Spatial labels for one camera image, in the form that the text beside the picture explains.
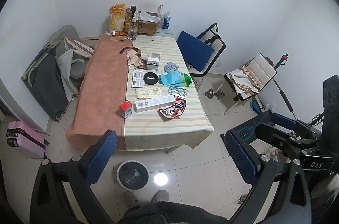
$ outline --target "pink suitcase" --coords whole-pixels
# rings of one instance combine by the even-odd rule
[[[8,124],[6,133],[7,144],[32,158],[45,158],[45,148],[49,142],[23,121]]]

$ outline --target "pink towel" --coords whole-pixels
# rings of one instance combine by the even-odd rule
[[[76,113],[66,131],[66,139],[80,151],[97,143],[108,129],[118,135],[117,149],[126,150],[119,105],[126,97],[128,58],[119,52],[127,46],[131,41],[111,41],[103,34],[87,64]]]

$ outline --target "floor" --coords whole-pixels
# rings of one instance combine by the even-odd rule
[[[215,131],[199,144],[195,149],[181,146],[172,154],[167,155],[165,150],[120,152],[106,165],[99,181],[91,186],[97,199],[113,221],[120,220],[127,207],[121,196],[125,191],[116,179],[118,166],[126,161],[135,159],[145,164],[150,171],[150,180],[145,188],[136,191],[138,199],[146,204],[159,190],[165,189],[170,194],[170,201],[201,207],[208,212],[230,218],[240,206],[239,197],[247,194],[251,185],[246,184],[232,158],[229,156],[220,134],[254,117],[256,114],[249,106],[235,107],[230,113],[223,115],[226,108],[234,103],[234,93],[228,85],[222,90],[225,97],[222,100],[209,100],[203,93],[209,88],[217,89],[223,79],[206,77],[198,93],[210,122]],[[76,102],[72,102],[65,116],[59,123],[54,122],[50,142],[46,154],[52,162],[68,161],[79,152],[68,143],[64,132],[72,122]],[[24,223],[29,223],[29,206],[35,176],[40,160],[32,159],[8,147],[5,142],[6,124],[0,126],[0,156],[4,172],[4,180],[8,202]],[[256,140],[252,143],[258,153],[264,152],[269,146]],[[153,177],[157,173],[165,173],[168,182],[165,186],[157,186]],[[65,183],[68,198],[77,218],[86,223],[68,183]],[[274,183],[268,198],[257,217],[261,221],[274,197],[277,183]]]

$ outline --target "white box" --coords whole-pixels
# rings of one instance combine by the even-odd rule
[[[175,103],[173,95],[161,96],[158,98],[137,100],[135,101],[135,109],[137,112],[151,110],[155,108],[165,107]]]
[[[149,53],[147,59],[147,69],[148,70],[158,70],[160,64],[160,54]]]

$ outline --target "trash can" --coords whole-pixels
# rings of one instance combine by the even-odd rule
[[[149,171],[141,162],[128,160],[119,166],[117,179],[126,190],[141,190],[149,180]]]

